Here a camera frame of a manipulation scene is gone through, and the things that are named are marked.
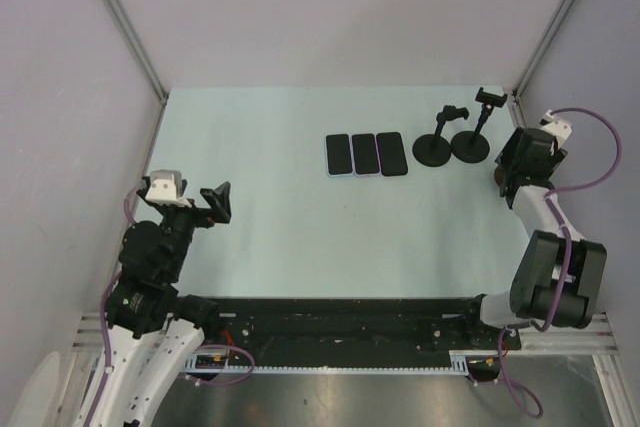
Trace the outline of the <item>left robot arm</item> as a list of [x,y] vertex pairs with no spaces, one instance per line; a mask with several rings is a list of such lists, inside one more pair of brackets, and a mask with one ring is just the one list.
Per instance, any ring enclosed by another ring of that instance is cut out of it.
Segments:
[[201,189],[203,207],[187,197],[187,185],[176,170],[156,170],[132,190],[161,219],[125,231],[120,270],[100,301],[103,352],[77,426],[151,425],[187,358],[220,337],[217,304],[181,298],[176,284],[195,231],[230,222],[231,185]]

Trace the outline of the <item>left aluminium frame post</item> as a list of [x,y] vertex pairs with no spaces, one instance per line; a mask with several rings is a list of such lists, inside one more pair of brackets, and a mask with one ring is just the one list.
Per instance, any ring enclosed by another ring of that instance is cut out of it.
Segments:
[[154,96],[161,106],[165,106],[169,93],[164,87],[163,82],[153,65],[151,57],[136,31],[122,0],[102,0],[102,2],[119,31],[124,44],[130,51],[135,63],[138,65],[144,78],[153,91]]

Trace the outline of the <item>brown round phone stand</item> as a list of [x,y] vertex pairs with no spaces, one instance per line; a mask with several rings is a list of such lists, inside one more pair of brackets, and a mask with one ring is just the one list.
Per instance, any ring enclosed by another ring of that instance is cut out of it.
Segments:
[[502,168],[497,167],[494,171],[494,181],[498,186],[501,186],[504,180],[504,171]]

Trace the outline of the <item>aluminium frame post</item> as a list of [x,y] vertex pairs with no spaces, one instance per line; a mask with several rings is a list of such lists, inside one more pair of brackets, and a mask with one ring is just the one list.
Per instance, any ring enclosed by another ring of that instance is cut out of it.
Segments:
[[540,64],[544,60],[548,50],[551,48],[557,35],[561,31],[565,21],[568,19],[578,0],[560,0],[557,7],[544,29],[544,32],[537,42],[531,56],[527,60],[524,69],[518,76],[517,81],[511,89],[512,96],[519,100],[525,93],[532,78],[537,72]]
[[153,65],[151,57],[136,31],[122,0],[102,0],[102,2],[119,31],[124,44],[130,51],[135,63],[138,65],[144,78],[153,91],[154,96],[161,106],[165,106],[169,93],[164,87],[163,82]]

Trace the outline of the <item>phone with black case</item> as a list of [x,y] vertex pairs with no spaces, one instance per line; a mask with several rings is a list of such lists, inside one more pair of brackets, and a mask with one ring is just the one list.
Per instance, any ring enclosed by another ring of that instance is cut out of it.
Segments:
[[399,132],[382,132],[376,135],[381,174],[398,177],[408,174],[402,136]]

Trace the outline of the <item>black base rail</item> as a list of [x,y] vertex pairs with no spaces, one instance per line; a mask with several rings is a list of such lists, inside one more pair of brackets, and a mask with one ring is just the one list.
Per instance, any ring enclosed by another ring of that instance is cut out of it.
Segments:
[[204,337],[242,348],[232,365],[435,367],[452,351],[515,353],[519,335],[479,320],[478,298],[216,298]]

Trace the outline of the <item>black phone stand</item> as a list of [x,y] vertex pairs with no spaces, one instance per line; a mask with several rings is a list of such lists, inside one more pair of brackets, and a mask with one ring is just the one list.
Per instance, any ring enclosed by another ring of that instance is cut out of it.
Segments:
[[452,154],[460,161],[477,164],[484,161],[490,152],[488,140],[482,135],[482,129],[496,108],[502,108],[508,99],[507,94],[494,94],[480,87],[475,101],[481,104],[481,112],[473,130],[458,132],[451,140]]
[[469,110],[466,107],[445,105],[436,115],[434,132],[421,135],[413,143],[412,154],[415,160],[427,167],[444,166],[451,158],[451,145],[442,137],[444,126],[448,122],[468,117]]

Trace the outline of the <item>phone with light blue case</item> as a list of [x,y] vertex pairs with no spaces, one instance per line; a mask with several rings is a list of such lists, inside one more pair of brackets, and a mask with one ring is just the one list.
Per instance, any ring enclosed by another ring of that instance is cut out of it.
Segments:
[[331,134],[325,138],[327,171],[330,176],[353,173],[350,138],[348,134]]

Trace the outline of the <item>right aluminium frame post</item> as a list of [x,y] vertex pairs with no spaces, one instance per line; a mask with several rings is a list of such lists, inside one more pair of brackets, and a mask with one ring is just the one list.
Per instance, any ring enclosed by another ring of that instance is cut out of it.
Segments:
[[531,56],[527,60],[524,69],[518,76],[517,81],[511,89],[512,96],[519,100],[525,93],[532,78],[537,72],[540,64],[544,60],[548,50],[551,48],[557,35],[561,31],[565,21],[568,19],[578,0],[560,0],[557,7],[544,29],[544,32],[537,42]]

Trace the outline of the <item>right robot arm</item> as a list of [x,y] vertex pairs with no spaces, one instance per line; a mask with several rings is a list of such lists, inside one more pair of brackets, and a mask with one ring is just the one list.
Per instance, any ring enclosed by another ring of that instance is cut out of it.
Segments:
[[499,194],[529,242],[510,289],[483,296],[479,313],[461,323],[462,338],[473,348],[486,347],[498,327],[528,324],[546,331],[591,323],[607,252],[579,233],[559,204],[550,177],[565,157],[551,133],[519,127],[496,158]]

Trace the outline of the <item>phone with lilac case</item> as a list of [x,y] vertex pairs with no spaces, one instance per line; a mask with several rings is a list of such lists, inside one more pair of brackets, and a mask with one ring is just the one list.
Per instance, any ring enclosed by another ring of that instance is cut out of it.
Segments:
[[371,176],[380,173],[375,136],[372,133],[351,136],[354,170],[357,176]]

